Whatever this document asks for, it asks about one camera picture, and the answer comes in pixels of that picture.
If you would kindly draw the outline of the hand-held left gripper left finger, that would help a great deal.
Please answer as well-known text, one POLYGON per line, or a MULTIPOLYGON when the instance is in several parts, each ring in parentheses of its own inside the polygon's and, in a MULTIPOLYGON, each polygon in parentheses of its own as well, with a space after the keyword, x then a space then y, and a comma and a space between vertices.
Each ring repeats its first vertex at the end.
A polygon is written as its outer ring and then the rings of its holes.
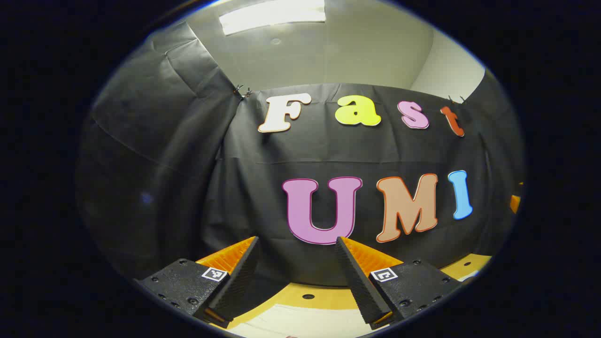
POLYGON ((251 236, 197 261, 177 259, 134 282, 177 313, 226 329, 244 313, 259 254, 260 240, 251 236))

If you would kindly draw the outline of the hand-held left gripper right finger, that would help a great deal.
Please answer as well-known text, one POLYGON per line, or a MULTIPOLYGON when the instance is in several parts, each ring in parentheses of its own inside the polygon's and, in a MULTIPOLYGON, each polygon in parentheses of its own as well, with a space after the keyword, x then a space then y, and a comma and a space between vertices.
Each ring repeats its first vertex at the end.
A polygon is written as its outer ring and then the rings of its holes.
POLYGON ((373 330, 423 312, 462 285, 422 259, 400 261, 346 237, 337 238, 335 251, 359 312, 373 330))

